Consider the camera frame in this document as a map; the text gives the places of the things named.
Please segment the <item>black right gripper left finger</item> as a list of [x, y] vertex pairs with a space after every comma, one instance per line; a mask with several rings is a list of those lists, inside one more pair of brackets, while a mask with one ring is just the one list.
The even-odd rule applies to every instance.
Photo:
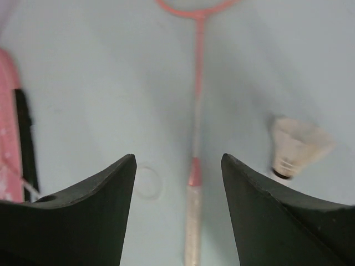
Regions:
[[2, 265], [119, 265], [136, 174], [125, 155], [33, 203], [1, 202]]

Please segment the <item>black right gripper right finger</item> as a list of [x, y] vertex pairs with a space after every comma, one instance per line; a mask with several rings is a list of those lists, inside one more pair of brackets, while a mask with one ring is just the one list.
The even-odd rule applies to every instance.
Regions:
[[221, 160], [241, 265], [353, 265], [354, 207], [282, 185], [224, 154]]

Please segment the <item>white feather shuttlecock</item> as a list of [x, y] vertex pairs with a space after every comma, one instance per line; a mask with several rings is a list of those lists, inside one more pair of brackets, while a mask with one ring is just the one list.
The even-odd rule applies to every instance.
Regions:
[[272, 173], [291, 180], [308, 165], [329, 154], [335, 142], [324, 129], [289, 117], [278, 117], [271, 128], [273, 140]]

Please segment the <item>pink badminton racket left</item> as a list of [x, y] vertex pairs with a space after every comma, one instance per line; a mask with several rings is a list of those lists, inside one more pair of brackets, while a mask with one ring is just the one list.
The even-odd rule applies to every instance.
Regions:
[[26, 181], [23, 177], [21, 178], [22, 184], [25, 189], [27, 189], [35, 199], [40, 199], [41, 195], [37, 189], [35, 189], [28, 181]]

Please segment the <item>pink badminton racket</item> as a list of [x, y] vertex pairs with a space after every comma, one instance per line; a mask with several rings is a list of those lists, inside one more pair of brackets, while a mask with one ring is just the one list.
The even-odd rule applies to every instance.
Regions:
[[25, 189], [27, 189], [35, 199], [40, 199], [41, 195], [37, 189], [35, 189], [28, 181], [26, 181], [23, 177], [21, 178], [22, 184]]
[[202, 225], [202, 173], [200, 163], [200, 139], [202, 121], [202, 88], [204, 71], [205, 26], [209, 17], [220, 13], [237, 1], [202, 1], [200, 7], [178, 9], [171, 1], [157, 1], [157, 4], [170, 14], [192, 19], [196, 24], [195, 32], [195, 97], [194, 118], [191, 140], [191, 167], [186, 195], [186, 224], [184, 265], [200, 265], [201, 225]]

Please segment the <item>pink badminton racket right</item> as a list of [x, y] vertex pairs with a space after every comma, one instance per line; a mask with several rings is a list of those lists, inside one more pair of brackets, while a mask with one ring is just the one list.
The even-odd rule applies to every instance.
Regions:
[[186, 224], [184, 265], [200, 265], [201, 225], [202, 225], [202, 173], [200, 163], [200, 139], [202, 121], [202, 88], [204, 71], [205, 26], [209, 17], [220, 13], [237, 1], [202, 1], [200, 7], [178, 9], [171, 1], [157, 1], [157, 4], [170, 14], [192, 19], [196, 24], [195, 32], [195, 97], [194, 118], [191, 140], [191, 167], [186, 195]]

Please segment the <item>clear round tube lid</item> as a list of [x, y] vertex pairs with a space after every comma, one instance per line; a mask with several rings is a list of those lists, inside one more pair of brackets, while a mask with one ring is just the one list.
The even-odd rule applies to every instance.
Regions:
[[135, 185], [135, 193], [144, 200], [157, 200], [163, 189], [163, 183], [158, 173], [147, 166], [141, 166], [137, 169]]

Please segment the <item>pink racket cover bag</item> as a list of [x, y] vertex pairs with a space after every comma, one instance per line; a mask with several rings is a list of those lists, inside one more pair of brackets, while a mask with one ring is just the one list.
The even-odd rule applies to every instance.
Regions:
[[17, 68], [1, 49], [1, 200], [36, 201], [21, 178], [39, 191], [32, 119]]

